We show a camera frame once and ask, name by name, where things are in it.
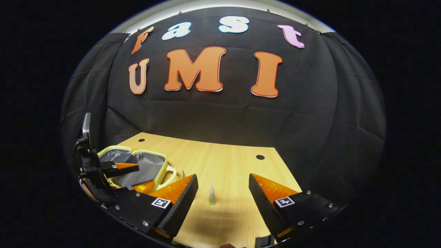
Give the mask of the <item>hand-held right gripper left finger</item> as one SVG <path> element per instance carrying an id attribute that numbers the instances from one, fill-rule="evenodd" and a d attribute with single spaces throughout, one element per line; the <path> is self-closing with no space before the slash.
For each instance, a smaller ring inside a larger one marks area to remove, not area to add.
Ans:
<path id="1" fill-rule="evenodd" d="M 197 190 L 196 174 L 148 194 L 124 187 L 116 191 L 116 202 L 104 210 L 139 234 L 172 241 L 181 229 Z"/>

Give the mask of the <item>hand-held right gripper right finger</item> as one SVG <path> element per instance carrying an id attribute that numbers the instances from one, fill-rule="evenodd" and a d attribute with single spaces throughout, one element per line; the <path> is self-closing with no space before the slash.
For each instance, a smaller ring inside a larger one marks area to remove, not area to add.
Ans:
<path id="1" fill-rule="evenodd" d="M 297 192 L 259 176 L 249 174 L 249 191 L 275 240 L 308 235 L 342 212 L 342 205 L 310 190 Z"/>

